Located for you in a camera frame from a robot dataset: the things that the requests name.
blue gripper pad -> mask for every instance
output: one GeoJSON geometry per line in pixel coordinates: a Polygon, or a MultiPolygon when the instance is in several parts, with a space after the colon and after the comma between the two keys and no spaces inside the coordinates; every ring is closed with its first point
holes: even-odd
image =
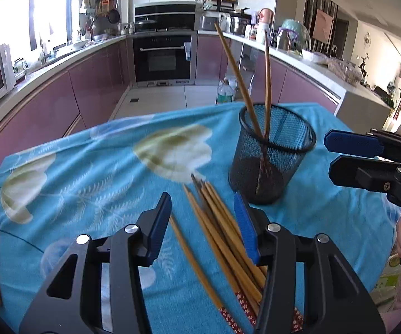
{"type": "Polygon", "coordinates": [[[164,192],[156,208],[142,212],[137,220],[137,225],[142,231],[143,244],[147,249],[144,259],[149,265],[159,256],[170,219],[171,209],[171,196],[167,192],[164,192]]]}
{"type": "Polygon", "coordinates": [[[247,255],[255,265],[258,265],[261,259],[258,250],[258,236],[250,218],[250,207],[239,192],[234,195],[234,214],[241,230],[247,255]]]}
{"type": "Polygon", "coordinates": [[[329,152],[366,158],[381,157],[384,152],[377,137],[339,130],[330,130],[324,137],[324,145],[329,152]]]}

oven door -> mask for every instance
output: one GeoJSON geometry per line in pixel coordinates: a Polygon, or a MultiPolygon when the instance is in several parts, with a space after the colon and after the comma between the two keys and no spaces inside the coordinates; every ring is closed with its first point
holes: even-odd
{"type": "Polygon", "coordinates": [[[191,40],[191,35],[133,39],[136,82],[190,79],[191,40]]]}

stove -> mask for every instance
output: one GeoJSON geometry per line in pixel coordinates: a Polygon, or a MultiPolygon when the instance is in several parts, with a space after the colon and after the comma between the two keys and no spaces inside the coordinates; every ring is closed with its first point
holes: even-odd
{"type": "Polygon", "coordinates": [[[133,88],[194,84],[202,12],[188,1],[134,7],[136,33],[128,39],[133,88]]]}

black mesh pencil holder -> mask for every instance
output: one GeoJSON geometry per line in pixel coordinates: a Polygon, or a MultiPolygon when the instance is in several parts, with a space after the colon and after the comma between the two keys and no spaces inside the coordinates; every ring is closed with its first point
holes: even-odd
{"type": "MultiPolygon", "coordinates": [[[[266,106],[254,110],[264,133],[266,106]]],[[[246,107],[239,112],[241,133],[229,173],[233,191],[240,191],[253,204],[275,202],[286,188],[302,159],[316,144],[312,126],[301,116],[273,105],[268,140],[254,132],[246,107]]]]}

wooden chopstick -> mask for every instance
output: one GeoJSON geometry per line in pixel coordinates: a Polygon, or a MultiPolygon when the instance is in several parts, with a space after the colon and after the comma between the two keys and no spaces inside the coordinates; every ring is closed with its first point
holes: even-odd
{"type": "Polygon", "coordinates": [[[207,200],[208,204],[210,205],[213,214],[215,215],[216,220],[219,222],[222,230],[225,233],[227,241],[229,241],[229,246],[232,249],[232,252],[235,254],[235,257],[239,256],[243,261],[244,265],[248,267],[252,276],[256,280],[256,284],[262,290],[266,284],[266,277],[260,271],[260,269],[253,264],[250,258],[247,256],[246,248],[244,247],[241,239],[238,235],[235,234],[234,229],[232,229],[231,225],[229,224],[228,220],[222,215],[221,211],[216,207],[213,203],[207,189],[205,187],[202,188],[202,194],[204,195],[205,199],[207,200]]]}
{"type": "MultiPolygon", "coordinates": [[[[203,213],[201,212],[200,207],[192,201],[192,196],[188,195],[187,197],[190,201],[190,205],[191,205],[193,211],[195,211],[195,213],[197,213],[197,215],[202,215],[203,213]]],[[[213,254],[214,254],[219,266],[222,269],[222,272],[224,273],[224,276],[226,277],[227,281],[229,282],[230,287],[231,287],[232,291],[234,292],[235,296],[237,297],[238,302],[241,305],[242,309],[244,310],[248,320],[250,321],[250,323],[253,326],[256,325],[255,312],[259,311],[259,306],[255,305],[255,301],[253,299],[251,299],[251,300],[248,299],[245,292],[244,293],[241,292],[241,288],[237,282],[237,279],[233,275],[226,259],[222,255],[222,252],[219,250],[219,247],[217,246],[216,242],[214,241],[212,234],[208,231],[204,221],[203,220],[199,221],[199,224],[200,224],[200,227],[202,228],[202,231],[205,234],[207,242],[209,243],[211,250],[213,251],[213,254]]]]}
{"type": "MultiPolygon", "coordinates": [[[[241,230],[239,229],[239,225],[237,224],[235,218],[231,214],[231,212],[228,209],[227,205],[224,203],[222,198],[219,196],[218,192],[215,190],[213,185],[208,181],[205,182],[205,187],[207,188],[208,192],[210,193],[210,196],[214,199],[216,204],[220,205],[220,208],[222,209],[222,212],[224,214],[226,214],[226,217],[228,218],[228,221],[234,227],[234,231],[238,234],[239,238],[242,240],[242,235],[241,235],[241,230]]],[[[264,274],[264,276],[267,277],[267,267],[266,266],[259,266],[259,269],[264,274]]]]}
{"type": "Polygon", "coordinates": [[[264,30],[264,42],[266,46],[266,124],[264,127],[264,139],[269,139],[272,114],[272,76],[270,70],[269,37],[267,30],[264,30]]]}
{"type": "MultiPolygon", "coordinates": [[[[186,186],[184,186],[184,191],[185,194],[188,197],[188,200],[190,201],[192,207],[199,207],[197,205],[197,202],[193,196],[193,194],[188,190],[186,186]]],[[[256,302],[261,302],[262,300],[262,294],[260,293],[259,289],[256,287],[256,285],[253,283],[253,281],[247,276],[246,272],[244,269],[239,265],[238,261],[234,257],[233,253],[230,251],[228,246],[220,236],[216,233],[213,225],[208,221],[204,219],[204,216],[199,215],[198,213],[201,212],[200,207],[193,209],[195,216],[199,222],[203,221],[205,226],[207,227],[208,231],[211,233],[213,236],[214,241],[218,245],[220,251],[222,252],[222,255],[226,258],[228,261],[230,268],[235,272],[236,278],[246,287],[248,292],[251,294],[253,299],[256,300],[256,302]]]]}
{"type": "Polygon", "coordinates": [[[229,222],[231,223],[231,225],[234,228],[234,231],[238,234],[238,236],[240,238],[242,238],[241,229],[239,228],[239,225],[237,224],[235,218],[229,211],[229,209],[226,206],[226,204],[224,203],[224,201],[222,201],[222,198],[219,196],[218,192],[215,190],[215,188],[213,187],[213,185],[210,182],[205,182],[205,186],[207,187],[208,192],[210,192],[210,195],[214,196],[216,199],[216,202],[219,203],[220,207],[222,208],[222,212],[224,212],[226,214],[229,222]]]}
{"type": "Polygon", "coordinates": [[[226,320],[228,325],[230,325],[230,327],[233,329],[233,331],[235,333],[238,333],[238,334],[243,333],[241,328],[238,326],[238,324],[235,322],[235,320],[228,313],[228,310],[224,307],[221,299],[218,297],[218,295],[214,291],[213,287],[209,283],[206,275],[204,274],[201,267],[197,263],[191,249],[189,248],[187,242],[185,241],[185,239],[182,235],[182,232],[180,231],[179,226],[177,226],[177,223],[172,215],[170,216],[170,224],[171,224],[171,227],[173,228],[175,236],[177,237],[177,240],[179,241],[180,246],[182,247],[182,250],[185,253],[185,256],[187,257],[188,261],[191,264],[191,267],[193,268],[193,271],[195,272],[197,278],[199,279],[200,283],[204,287],[205,291],[207,292],[207,294],[210,297],[213,304],[217,307],[217,309],[219,310],[221,315],[224,317],[224,319],[226,320]]]}
{"type": "Polygon", "coordinates": [[[205,200],[205,197],[201,194],[201,188],[202,185],[201,183],[196,179],[196,177],[191,174],[191,180],[193,181],[194,187],[196,188],[197,194],[199,195],[199,199],[200,199],[200,206],[202,208],[202,211],[209,217],[211,223],[215,226],[216,230],[218,231],[219,235],[221,236],[222,240],[225,240],[225,236],[222,232],[222,230],[219,228],[219,223],[218,221],[215,219],[210,206],[208,205],[207,201],[205,200]]]}
{"type": "Polygon", "coordinates": [[[237,83],[239,85],[239,89],[241,90],[242,93],[242,97],[244,98],[244,102],[246,104],[247,110],[249,112],[250,115],[250,119],[252,121],[253,124],[253,129],[255,131],[255,133],[262,138],[262,132],[261,132],[261,128],[259,126],[258,123],[258,118],[256,118],[256,113],[255,110],[253,108],[253,102],[252,99],[250,98],[250,94],[249,91],[246,88],[246,84],[244,83],[244,79],[242,78],[242,75],[239,71],[239,68],[237,67],[236,61],[234,60],[233,54],[231,53],[230,50],[230,46],[228,46],[226,39],[224,37],[224,35],[222,34],[222,30],[219,27],[219,25],[217,23],[214,23],[214,27],[216,28],[218,34],[219,34],[219,38],[221,39],[222,42],[222,46],[224,48],[224,50],[226,51],[228,60],[233,68],[233,72],[236,75],[236,79],[237,79],[237,83]]]}

